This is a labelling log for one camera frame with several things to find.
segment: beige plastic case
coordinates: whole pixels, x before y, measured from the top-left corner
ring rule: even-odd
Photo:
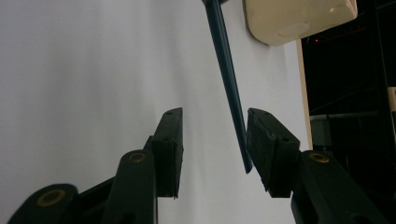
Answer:
[[[250,33],[282,45],[356,19],[356,0],[245,0]]]

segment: white wall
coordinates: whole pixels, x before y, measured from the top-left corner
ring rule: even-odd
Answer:
[[[307,149],[295,43],[265,46],[241,1],[222,8],[245,117],[270,111]],[[179,106],[179,199],[160,199],[160,222],[294,223],[290,199],[245,174],[200,0],[2,0],[0,223],[49,184],[110,178]]]

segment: white backdrop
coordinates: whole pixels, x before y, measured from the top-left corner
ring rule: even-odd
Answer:
[[[265,46],[241,1],[222,9],[245,117],[270,111],[307,149],[295,43]],[[179,106],[180,192],[160,223],[294,223],[290,199],[245,174],[201,0],[2,0],[0,223],[47,185],[110,178]]]

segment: metal rod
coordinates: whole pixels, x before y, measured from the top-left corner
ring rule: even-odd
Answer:
[[[218,56],[224,88],[227,94],[228,104],[233,116],[233,126],[241,149],[245,171],[248,174],[252,168],[252,162],[247,151],[247,131],[245,127],[242,106],[239,99],[238,86],[236,85],[235,71],[233,70],[233,58],[228,43],[227,32],[221,12],[219,0],[204,1],[206,15],[209,21],[210,32]]]

